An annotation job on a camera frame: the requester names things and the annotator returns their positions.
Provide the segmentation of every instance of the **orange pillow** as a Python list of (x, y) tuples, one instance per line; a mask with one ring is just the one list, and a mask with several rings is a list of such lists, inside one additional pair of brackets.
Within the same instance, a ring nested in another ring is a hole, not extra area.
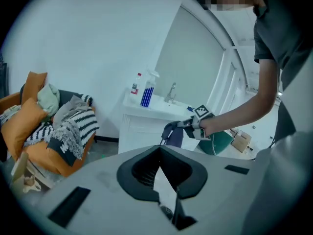
[(41, 120), (43, 120), (47, 114), (47, 112), (37, 105), (33, 98), (30, 98), (25, 102), (22, 108), (2, 126), (1, 132), (3, 139), (15, 161), (22, 152), (25, 140), (38, 127)]
[(37, 101), (37, 93), (44, 87), (45, 78), (47, 77), (47, 73), (34, 73), (30, 72), (28, 74), (23, 94), (22, 94), (22, 105), (32, 97), (35, 101)]

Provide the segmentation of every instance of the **person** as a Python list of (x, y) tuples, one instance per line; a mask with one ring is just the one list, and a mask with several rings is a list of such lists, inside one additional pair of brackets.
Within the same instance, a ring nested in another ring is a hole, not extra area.
[[(225, 114), (202, 120), (206, 136), (255, 122), (272, 109), (282, 71), (283, 90), (295, 78), (312, 50), (310, 24), (300, 13), (305, 2), (297, 0), (205, 0), (209, 6), (229, 9), (230, 5), (253, 6), (257, 16), (254, 25), (254, 61), (260, 64), (259, 89), (256, 96)], [(295, 132), (295, 126), (281, 102), (275, 142)]]

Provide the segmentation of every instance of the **spray bottle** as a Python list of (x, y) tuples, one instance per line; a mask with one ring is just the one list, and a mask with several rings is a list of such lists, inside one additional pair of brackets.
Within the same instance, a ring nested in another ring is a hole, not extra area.
[(149, 107), (152, 93), (156, 86), (156, 77), (160, 77), (160, 75), (155, 70), (149, 70), (148, 73), (150, 75), (150, 79), (146, 83), (140, 103), (140, 105), (143, 107)]

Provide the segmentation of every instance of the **orange sofa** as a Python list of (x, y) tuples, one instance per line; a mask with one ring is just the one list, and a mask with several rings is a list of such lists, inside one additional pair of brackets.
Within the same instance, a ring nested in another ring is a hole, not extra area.
[[(2, 98), (0, 99), (0, 114), (2, 114), (9, 107), (20, 104), (21, 104), (20, 93), (15, 93), (5, 98)], [(76, 159), (73, 166), (69, 166), (55, 150), (47, 148), (48, 144), (44, 141), (25, 147), (23, 148), (22, 151), (28, 153), (30, 161), (35, 162), (44, 169), (47, 169), (56, 174), (60, 174), (64, 177), (68, 177), (69, 175), (76, 172), (83, 166), (87, 152), (90, 149), (94, 136), (95, 133), (88, 140), (87, 145), (84, 149), (82, 160)]]

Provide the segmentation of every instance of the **chrome faucet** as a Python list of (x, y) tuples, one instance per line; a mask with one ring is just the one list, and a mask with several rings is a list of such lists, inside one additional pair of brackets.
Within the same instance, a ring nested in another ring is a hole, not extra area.
[(172, 101), (173, 103), (176, 94), (174, 95), (174, 97), (172, 97), (172, 91), (175, 89), (175, 87), (176, 87), (176, 83), (173, 83), (170, 89), (170, 92), (167, 94), (166, 98), (164, 99), (164, 102), (168, 103), (169, 101)]

